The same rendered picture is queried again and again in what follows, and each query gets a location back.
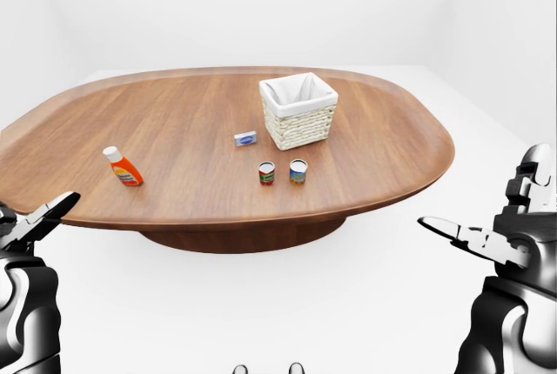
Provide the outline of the orange bottle with white cap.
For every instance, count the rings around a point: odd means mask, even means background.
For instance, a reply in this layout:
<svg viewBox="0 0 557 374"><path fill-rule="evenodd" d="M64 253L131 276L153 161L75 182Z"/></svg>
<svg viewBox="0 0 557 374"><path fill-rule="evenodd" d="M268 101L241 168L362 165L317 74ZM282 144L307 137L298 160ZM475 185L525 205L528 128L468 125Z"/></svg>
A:
<svg viewBox="0 0 557 374"><path fill-rule="evenodd" d="M140 186L143 183L143 177L137 168L123 156L116 146L104 148L103 154L109 161L112 171L123 185Z"/></svg>

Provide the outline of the round brown wooden table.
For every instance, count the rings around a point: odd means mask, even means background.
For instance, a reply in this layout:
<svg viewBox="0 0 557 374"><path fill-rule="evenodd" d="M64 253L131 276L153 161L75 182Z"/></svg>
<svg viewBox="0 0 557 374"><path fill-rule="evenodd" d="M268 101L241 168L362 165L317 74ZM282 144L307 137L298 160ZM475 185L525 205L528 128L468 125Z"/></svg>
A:
<svg viewBox="0 0 557 374"><path fill-rule="evenodd" d="M66 224L134 230L183 250L260 252L305 244L351 215L406 199L438 180L453 140L412 94L386 80L317 70L339 100L326 140L279 150L258 84L292 67L161 70L56 95L0 134L0 201L21 214L78 192ZM255 130L255 144L233 136ZM125 186L103 149L143 177ZM303 184L289 165L308 163ZM275 164L273 185L258 166Z"/></svg>

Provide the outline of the red labelled tin can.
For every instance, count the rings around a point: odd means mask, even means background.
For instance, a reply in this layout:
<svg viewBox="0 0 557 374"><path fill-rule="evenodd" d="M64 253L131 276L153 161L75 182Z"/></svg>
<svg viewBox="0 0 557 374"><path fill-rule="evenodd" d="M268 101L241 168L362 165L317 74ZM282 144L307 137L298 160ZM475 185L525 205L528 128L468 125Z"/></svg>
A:
<svg viewBox="0 0 557 374"><path fill-rule="evenodd" d="M270 161L265 161L258 166L259 182L262 185L273 185L275 181L275 164Z"/></svg>

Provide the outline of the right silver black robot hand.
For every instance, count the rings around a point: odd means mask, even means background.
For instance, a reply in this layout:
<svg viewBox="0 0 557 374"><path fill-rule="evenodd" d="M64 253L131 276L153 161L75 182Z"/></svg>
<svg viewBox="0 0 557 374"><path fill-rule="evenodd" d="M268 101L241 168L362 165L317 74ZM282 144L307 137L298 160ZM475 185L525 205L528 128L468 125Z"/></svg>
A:
<svg viewBox="0 0 557 374"><path fill-rule="evenodd" d="M557 212L545 211L552 194L552 149L530 147L506 187L508 205L491 230L440 217L418 223L452 246L495 262L498 276L557 297Z"/></svg>

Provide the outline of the small blue white box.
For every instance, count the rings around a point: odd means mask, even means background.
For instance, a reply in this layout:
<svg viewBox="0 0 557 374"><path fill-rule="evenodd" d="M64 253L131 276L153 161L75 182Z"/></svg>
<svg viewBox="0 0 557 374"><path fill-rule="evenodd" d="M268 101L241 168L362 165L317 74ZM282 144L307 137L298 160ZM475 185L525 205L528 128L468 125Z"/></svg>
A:
<svg viewBox="0 0 557 374"><path fill-rule="evenodd" d="M255 130L238 133L233 136L234 143L237 147L249 144L255 144L258 141L258 135Z"/></svg>

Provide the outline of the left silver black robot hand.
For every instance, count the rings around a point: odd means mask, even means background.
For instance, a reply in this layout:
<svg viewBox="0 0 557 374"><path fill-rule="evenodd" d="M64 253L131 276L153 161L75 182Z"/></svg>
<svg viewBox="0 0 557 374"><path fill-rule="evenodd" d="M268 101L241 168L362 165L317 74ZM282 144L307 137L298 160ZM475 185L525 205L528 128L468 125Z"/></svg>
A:
<svg viewBox="0 0 557 374"><path fill-rule="evenodd" d="M0 202L0 259L33 257L34 243L61 224L80 197L77 192L67 191L20 220L13 209Z"/></svg>

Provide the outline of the blue yellow labelled tin can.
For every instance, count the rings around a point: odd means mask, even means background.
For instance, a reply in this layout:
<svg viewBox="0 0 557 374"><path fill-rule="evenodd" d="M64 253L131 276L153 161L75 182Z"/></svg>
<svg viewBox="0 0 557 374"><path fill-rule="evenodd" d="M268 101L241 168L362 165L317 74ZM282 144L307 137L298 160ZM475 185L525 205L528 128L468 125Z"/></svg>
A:
<svg viewBox="0 0 557 374"><path fill-rule="evenodd" d="M291 184L301 185L306 180L308 163L302 159L294 159L289 165L289 179Z"/></svg>

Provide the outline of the white woven basket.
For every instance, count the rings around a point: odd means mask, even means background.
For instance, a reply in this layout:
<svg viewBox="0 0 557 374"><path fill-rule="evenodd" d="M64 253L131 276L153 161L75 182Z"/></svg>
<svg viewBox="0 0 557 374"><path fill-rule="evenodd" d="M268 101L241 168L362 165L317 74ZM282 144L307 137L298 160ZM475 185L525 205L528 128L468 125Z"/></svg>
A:
<svg viewBox="0 0 557 374"><path fill-rule="evenodd" d="M312 72L258 84L265 128L279 150L328 138L339 95Z"/></svg>

